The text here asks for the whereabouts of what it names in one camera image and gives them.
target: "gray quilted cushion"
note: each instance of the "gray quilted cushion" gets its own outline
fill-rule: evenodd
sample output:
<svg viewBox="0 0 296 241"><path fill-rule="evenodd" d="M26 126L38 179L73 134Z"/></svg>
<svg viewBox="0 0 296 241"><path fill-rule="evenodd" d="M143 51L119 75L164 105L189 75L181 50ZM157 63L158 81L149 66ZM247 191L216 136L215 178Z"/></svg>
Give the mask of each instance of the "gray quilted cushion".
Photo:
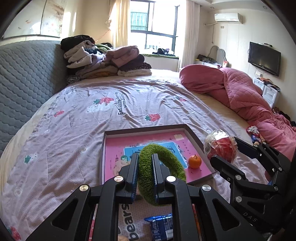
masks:
<svg viewBox="0 0 296 241"><path fill-rule="evenodd" d="M0 156L38 108L66 86L63 54L58 41L0 46Z"/></svg>

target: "black metal bracket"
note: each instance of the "black metal bracket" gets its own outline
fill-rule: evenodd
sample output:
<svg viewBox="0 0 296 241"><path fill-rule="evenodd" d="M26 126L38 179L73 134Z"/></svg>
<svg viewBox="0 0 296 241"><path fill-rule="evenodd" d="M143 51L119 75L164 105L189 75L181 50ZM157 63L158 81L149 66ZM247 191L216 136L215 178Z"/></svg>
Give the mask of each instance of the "black metal bracket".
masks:
<svg viewBox="0 0 296 241"><path fill-rule="evenodd" d="M152 155L154 195L158 204L171 204L175 241L263 241L257 232L228 202L209 185L194 187L171 176ZM116 241L118 238L119 203L134 201L137 185L138 154L122 167L119 175L104 185L77 188L28 238L27 241L87 241L95 206L92 240ZM200 233L193 207L198 213Z"/></svg>
<svg viewBox="0 0 296 241"><path fill-rule="evenodd" d="M295 235L296 164L267 144L251 146L236 138L239 150L257 158L272 177L270 185L248 181L245 174L219 156L210 162L230 183L230 204L211 186L194 187L171 176L152 155L154 196L158 204L171 204L175 241L263 241L262 232L286 228L285 239ZM95 207L98 205L93 240L116 241L118 238L118 207L132 204L136 195L138 154L130 165L104 185L77 188L28 238L27 241L87 241ZM197 213L195 222L193 208ZM4 241L11 241L8 231Z"/></svg>
<svg viewBox="0 0 296 241"><path fill-rule="evenodd" d="M250 182L242 171L219 156L212 157L210 163L230 183L230 204L258 231L277 233L291 210L285 210L284 201L291 162L265 142L251 146L235 140L240 152L256 158L266 169L272 178L269 185Z"/></svg>

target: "curtain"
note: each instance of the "curtain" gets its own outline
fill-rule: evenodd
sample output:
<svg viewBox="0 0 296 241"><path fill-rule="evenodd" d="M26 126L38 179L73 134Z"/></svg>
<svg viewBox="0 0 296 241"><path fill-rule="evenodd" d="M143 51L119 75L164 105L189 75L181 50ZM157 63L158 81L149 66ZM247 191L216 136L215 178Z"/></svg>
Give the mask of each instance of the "curtain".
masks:
<svg viewBox="0 0 296 241"><path fill-rule="evenodd" d="M184 49L182 57L179 58L178 71L187 65L194 64L199 21L200 5L191 0L186 0Z"/></svg>
<svg viewBox="0 0 296 241"><path fill-rule="evenodd" d="M130 0L109 0L109 20L107 26L113 32L113 48L128 45L131 31Z"/></svg>
<svg viewBox="0 0 296 241"><path fill-rule="evenodd" d="M110 29L110 24L111 24L111 13L114 7L116 0L109 0L109 14L108 14L108 19L106 20L105 24L107 25L107 28Z"/></svg>

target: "tray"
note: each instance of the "tray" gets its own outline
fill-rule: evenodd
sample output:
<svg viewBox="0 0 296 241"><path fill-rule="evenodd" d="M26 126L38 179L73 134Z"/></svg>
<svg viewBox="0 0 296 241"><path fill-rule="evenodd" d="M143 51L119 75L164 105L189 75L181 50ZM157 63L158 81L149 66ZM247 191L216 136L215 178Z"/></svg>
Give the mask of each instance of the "tray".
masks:
<svg viewBox="0 0 296 241"><path fill-rule="evenodd" d="M165 146L174 153L184 167L189 184L203 182L215 173L203 153L203 143L186 124L153 126L104 133L100 183L117 176L121 167L129 164L132 153L139 153L149 143ZM187 160L195 154L201 157L202 164L198 169L191 169Z"/></svg>

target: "plastic bag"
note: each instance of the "plastic bag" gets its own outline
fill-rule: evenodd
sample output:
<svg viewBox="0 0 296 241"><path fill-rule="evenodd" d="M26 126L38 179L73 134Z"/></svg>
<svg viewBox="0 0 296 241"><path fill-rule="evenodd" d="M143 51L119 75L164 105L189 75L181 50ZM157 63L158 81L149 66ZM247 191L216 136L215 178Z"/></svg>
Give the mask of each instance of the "plastic bag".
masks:
<svg viewBox="0 0 296 241"><path fill-rule="evenodd" d="M237 157L237 143L234 137L229 136L221 129L214 130L205 139L204 153L208 160L218 155L229 163Z"/></svg>

